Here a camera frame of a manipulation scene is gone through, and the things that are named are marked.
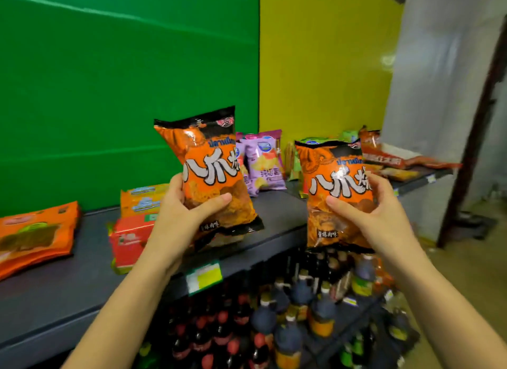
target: person's left hand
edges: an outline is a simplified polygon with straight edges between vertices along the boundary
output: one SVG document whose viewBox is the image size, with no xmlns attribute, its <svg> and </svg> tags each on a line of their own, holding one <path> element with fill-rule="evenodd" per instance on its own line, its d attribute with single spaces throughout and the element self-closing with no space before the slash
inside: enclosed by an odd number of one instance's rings
<svg viewBox="0 0 507 369">
<path fill-rule="evenodd" d="M 199 225 L 207 217 L 227 206 L 232 199 L 231 194 L 226 193 L 189 210 L 183 205 L 185 196 L 182 188 L 183 179 L 179 173 L 171 179 L 138 264 L 142 261 L 156 268 L 176 271 L 181 263 L 181 256 L 187 250 Z"/>
</svg>

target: yellow wall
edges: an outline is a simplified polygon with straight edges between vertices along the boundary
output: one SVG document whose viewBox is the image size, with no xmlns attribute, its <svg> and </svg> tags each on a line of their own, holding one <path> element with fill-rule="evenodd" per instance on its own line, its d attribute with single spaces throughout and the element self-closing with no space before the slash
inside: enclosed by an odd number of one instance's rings
<svg viewBox="0 0 507 369">
<path fill-rule="evenodd" d="M 285 148 L 380 129 L 402 12 L 394 0 L 261 0 L 260 130 L 283 129 Z"/>
</svg>

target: purple snack bag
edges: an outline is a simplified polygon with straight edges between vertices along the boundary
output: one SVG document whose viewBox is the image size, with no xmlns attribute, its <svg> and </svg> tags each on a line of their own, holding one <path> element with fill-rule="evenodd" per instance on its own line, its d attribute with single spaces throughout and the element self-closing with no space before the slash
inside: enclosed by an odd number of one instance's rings
<svg viewBox="0 0 507 369">
<path fill-rule="evenodd" d="M 251 196 L 256 197 L 259 190 L 285 190 L 282 166 L 276 148 L 276 139 L 271 136 L 243 139 L 248 159 Z"/>
<path fill-rule="evenodd" d="M 251 180 L 248 175 L 248 170 L 245 167 L 245 144 L 242 142 L 236 142 L 236 159 L 239 163 L 239 170 L 243 174 L 243 180 L 245 181 L 246 187 L 248 189 L 248 193 L 251 195 Z"/>
</svg>

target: green panel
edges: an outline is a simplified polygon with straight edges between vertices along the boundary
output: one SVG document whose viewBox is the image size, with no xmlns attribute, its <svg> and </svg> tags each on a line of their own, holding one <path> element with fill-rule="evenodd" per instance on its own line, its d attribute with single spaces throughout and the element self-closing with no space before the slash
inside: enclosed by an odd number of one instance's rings
<svg viewBox="0 0 507 369">
<path fill-rule="evenodd" d="M 181 165 L 153 118 L 236 105 L 236 128 L 256 131 L 258 6 L 0 0 L 0 216 L 168 181 Z"/>
</svg>

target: tan floor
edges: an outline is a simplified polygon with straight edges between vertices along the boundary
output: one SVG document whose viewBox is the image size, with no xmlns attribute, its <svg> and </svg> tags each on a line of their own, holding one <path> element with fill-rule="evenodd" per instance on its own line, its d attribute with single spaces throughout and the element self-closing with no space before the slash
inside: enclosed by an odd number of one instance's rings
<svg viewBox="0 0 507 369">
<path fill-rule="evenodd" d="M 507 340 L 507 205 L 480 203 L 473 212 L 498 219 L 498 225 L 485 241 L 474 239 L 448 244 L 445 250 L 429 250 L 437 269 L 458 289 L 491 326 Z M 406 308 L 403 295 L 393 299 Z M 405 357 L 405 369 L 440 368 L 436 356 L 423 336 Z"/>
</svg>

